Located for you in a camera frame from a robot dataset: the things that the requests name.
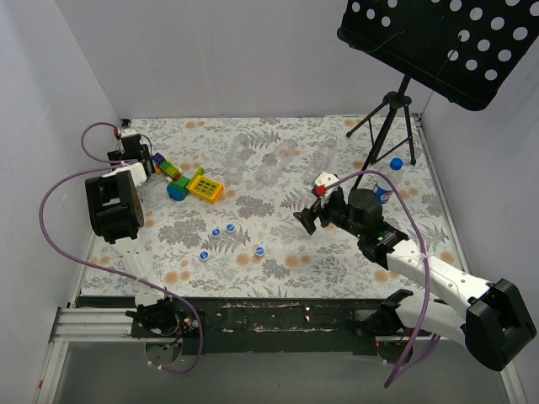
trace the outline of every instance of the tripod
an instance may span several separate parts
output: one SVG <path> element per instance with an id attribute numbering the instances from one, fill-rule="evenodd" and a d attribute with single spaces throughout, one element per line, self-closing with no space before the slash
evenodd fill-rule
<path id="1" fill-rule="evenodd" d="M 346 137 L 351 137 L 356 130 L 358 130 L 366 122 L 369 122 L 369 130 L 371 131 L 372 148 L 371 148 L 371 151 L 369 151 L 369 155 L 367 156 L 367 159 L 365 160 L 365 163 L 363 164 L 363 168 L 361 169 L 361 171 L 366 170 L 370 164 L 379 162 L 385 156 L 395 151 L 397 148 L 399 148 L 401 145 L 403 145 L 406 142 L 408 142 L 408 145 L 410 147 L 410 163 L 412 165 L 415 165 L 414 139 L 412 137 L 412 124 L 410 122 L 410 109 L 408 107 L 412 103 L 412 99 L 404 95 L 409 83 L 410 83 L 410 77 L 404 76 L 403 80 L 401 81 L 401 85 L 398 88 L 398 91 L 397 92 L 391 91 L 387 93 L 384 99 L 382 100 L 382 103 L 378 105 L 359 124 L 354 126 L 354 128 L 352 128 L 346 134 Z M 371 118 L 374 115 L 376 115 L 378 111 L 380 111 L 380 109 L 384 108 L 386 105 L 389 105 L 389 114 L 387 114 L 386 120 L 384 121 L 380 129 L 380 132 L 378 133 L 378 136 L 376 137 L 376 140 L 374 141 L 374 136 L 372 135 Z M 393 120 L 395 119 L 395 116 L 397 115 L 398 110 L 401 108 L 404 109 L 404 119 L 406 120 L 406 131 L 408 133 L 408 136 L 406 137 L 406 139 L 404 139 L 398 145 L 396 145 L 393 149 L 391 149 L 390 151 L 388 151 L 387 153 L 379 157 L 378 155 L 380 154 L 380 150 L 384 144 L 384 141 L 386 140 L 387 134 L 389 133 L 389 129 L 391 128 Z M 358 176 L 358 178 L 355 180 L 353 189 L 356 189 L 358 187 L 362 177 L 363 177 L 362 175 Z"/>

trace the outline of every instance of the tripod leg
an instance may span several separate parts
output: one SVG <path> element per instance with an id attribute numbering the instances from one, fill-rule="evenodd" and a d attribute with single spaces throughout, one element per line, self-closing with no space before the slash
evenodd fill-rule
<path id="1" fill-rule="evenodd" d="M 380 105 L 378 105 L 374 111 L 372 111 L 370 114 L 368 114 L 359 124 L 354 126 L 349 132 L 346 133 L 346 137 L 351 137 L 356 130 L 358 130 L 361 126 L 365 124 L 368 120 L 370 120 L 374 115 L 380 111 L 380 109 L 384 108 L 387 105 L 386 101 L 382 101 Z"/>
<path id="2" fill-rule="evenodd" d="M 404 105 L 404 119 L 406 120 L 406 131 L 408 132 L 408 143 L 410 145 L 410 164 L 415 166 L 414 139 L 412 137 L 412 124 L 410 122 L 410 108 Z"/>
<path id="3" fill-rule="evenodd" d="M 376 140 L 374 141 L 374 145 L 372 145 L 371 151 L 369 151 L 369 155 L 367 156 L 367 159 L 363 163 L 363 167 L 361 168 L 361 171 L 366 170 L 372 162 L 376 161 L 376 158 L 378 157 L 378 153 L 380 153 L 382 145 L 384 144 L 384 141 L 386 140 L 387 133 L 389 132 L 389 128 L 391 128 L 391 124 L 393 123 L 393 120 L 395 119 L 396 114 L 397 114 L 396 109 L 393 109 L 393 108 L 389 109 L 389 115 L 386 117 L 386 120 L 384 120 L 384 124 L 382 125 L 380 129 L 380 133 L 376 137 Z M 363 178 L 363 175 L 359 175 L 357 177 L 354 183 L 354 187 L 352 187 L 352 189 L 357 189 L 357 187 L 360 185 L 362 178 Z"/>

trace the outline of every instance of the yellow plastic crate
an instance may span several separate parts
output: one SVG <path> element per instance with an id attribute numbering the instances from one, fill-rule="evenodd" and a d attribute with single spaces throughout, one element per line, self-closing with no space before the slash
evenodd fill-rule
<path id="1" fill-rule="evenodd" d="M 190 194 L 215 204 L 221 198 L 224 187 L 216 181 L 199 175 L 191 181 L 187 189 Z"/>

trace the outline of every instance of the blue bottle label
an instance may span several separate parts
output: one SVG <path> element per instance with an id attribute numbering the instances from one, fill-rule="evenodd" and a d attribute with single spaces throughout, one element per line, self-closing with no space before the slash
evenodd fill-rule
<path id="1" fill-rule="evenodd" d="M 393 191 L 391 189 L 390 190 L 382 189 L 378 186 L 378 183 L 376 183 L 372 191 L 376 194 L 376 200 L 380 202 L 382 205 L 386 204 L 389 198 L 391 197 L 391 195 L 393 195 Z"/>

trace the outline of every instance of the water bottle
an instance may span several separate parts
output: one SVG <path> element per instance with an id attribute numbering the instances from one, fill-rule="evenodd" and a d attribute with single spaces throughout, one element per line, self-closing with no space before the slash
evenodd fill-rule
<path id="1" fill-rule="evenodd" d="M 228 149 L 225 183 L 238 185 L 242 182 L 245 163 L 249 157 L 249 138 L 247 134 L 240 133 L 232 141 Z"/>
<path id="2" fill-rule="evenodd" d="M 294 139 L 282 141 L 270 154 L 264 156 L 256 173 L 257 181 L 271 185 L 285 171 L 286 166 L 294 158 L 297 143 Z"/>
<path id="3" fill-rule="evenodd" d="M 322 171 L 328 171 L 329 164 L 334 160 L 337 152 L 337 139 L 330 137 L 322 142 L 312 155 L 311 162 L 303 173 L 303 183 L 310 184 Z"/>
<path id="4" fill-rule="evenodd" d="M 401 170 L 402 167 L 403 161 L 400 158 L 393 158 L 389 163 L 389 167 L 386 167 L 385 169 L 380 171 L 381 173 L 386 174 L 389 179 L 391 179 L 395 187 L 398 187 L 401 182 L 401 179 L 403 179 L 403 171 Z M 377 176 L 376 184 L 374 185 L 374 188 L 372 190 L 376 194 L 376 199 L 382 205 L 386 204 L 389 198 L 391 198 L 391 195 L 393 195 L 392 188 L 389 186 L 387 181 L 380 176 Z"/>

